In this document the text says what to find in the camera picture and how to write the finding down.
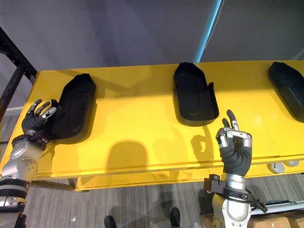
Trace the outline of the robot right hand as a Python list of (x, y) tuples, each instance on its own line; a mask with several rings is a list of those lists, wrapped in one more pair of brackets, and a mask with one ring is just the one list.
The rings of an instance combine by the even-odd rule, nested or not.
[(253, 137), (241, 131), (234, 113), (228, 109), (229, 119), (222, 119), (223, 127), (216, 134), (223, 172), (238, 176), (246, 176), (252, 162)]

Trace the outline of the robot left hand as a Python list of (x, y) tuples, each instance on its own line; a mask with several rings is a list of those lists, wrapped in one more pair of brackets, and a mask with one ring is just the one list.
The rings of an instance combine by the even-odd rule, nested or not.
[(41, 99), (35, 101), (28, 109), (24, 119), (22, 120), (21, 127), (24, 134), (30, 136), (41, 136), (49, 138), (48, 129), (53, 115), (57, 112), (57, 108), (50, 106), (49, 101), (40, 105)]

